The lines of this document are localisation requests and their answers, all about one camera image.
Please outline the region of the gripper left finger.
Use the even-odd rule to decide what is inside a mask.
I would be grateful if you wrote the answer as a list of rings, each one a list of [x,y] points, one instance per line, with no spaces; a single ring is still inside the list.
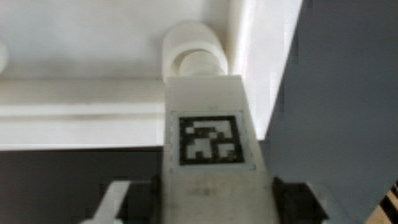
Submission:
[[[82,224],[158,224],[158,178],[115,180]]]

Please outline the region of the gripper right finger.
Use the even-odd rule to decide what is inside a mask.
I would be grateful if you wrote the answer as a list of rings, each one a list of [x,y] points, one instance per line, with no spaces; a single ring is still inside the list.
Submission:
[[[307,184],[275,177],[272,191],[281,224],[322,224],[329,215]]]

